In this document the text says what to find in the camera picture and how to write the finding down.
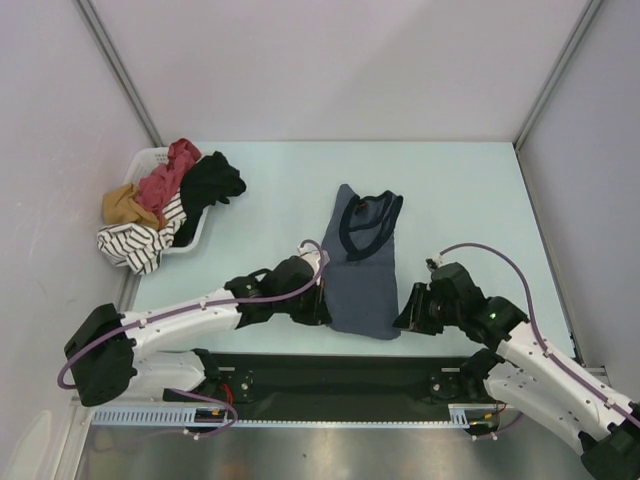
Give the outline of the blue grey tank top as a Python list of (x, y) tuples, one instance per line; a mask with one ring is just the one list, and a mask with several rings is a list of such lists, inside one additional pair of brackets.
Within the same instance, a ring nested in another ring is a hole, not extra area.
[(384, 341), (400, 336), (394, 234), (403, 203), (389, 190), (361, 197), (348, 184), (339, 187), (321, 243), (333, 330)]

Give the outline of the red tank top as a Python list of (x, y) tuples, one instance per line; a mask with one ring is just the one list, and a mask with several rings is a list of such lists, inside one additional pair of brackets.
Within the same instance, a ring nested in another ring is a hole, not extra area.
[(191, 141), (179, 139), (169, 146), (167, 161), (139, 181), (136, 202), (158, 217), (160, 228), (166, 224), (164, 208), (178, 191), (185, 174), (201, 156), (200, 150)]

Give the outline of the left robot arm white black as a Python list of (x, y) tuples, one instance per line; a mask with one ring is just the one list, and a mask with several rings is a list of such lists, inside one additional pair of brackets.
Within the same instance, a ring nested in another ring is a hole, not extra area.
[(277, 314), (302, 325), (330, 323), (321, 283), (328, 264), (328, 253), (306, 241), (275, 268), (236, 277), (182, 304), (128, 312), (100, 305), (65, 345), (58, 384), (75, 391), (85, 407), (119, 398), (230, 401), (235, 395), (214, 354), (202, 347), (179, 351), (177, 344), (262, 324)]

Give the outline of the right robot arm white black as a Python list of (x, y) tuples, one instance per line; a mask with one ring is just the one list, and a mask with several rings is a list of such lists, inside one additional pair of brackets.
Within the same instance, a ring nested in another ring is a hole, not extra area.
[(595, 479), (638, 478), (638, 403), (564, 355), (512, 302), (485, 296), (461, 264), (434, 265), (394, 325), (432, 336), (458, 328), (482, 347), (461, 369), (469, 399), (515, 407), (569, 445)]

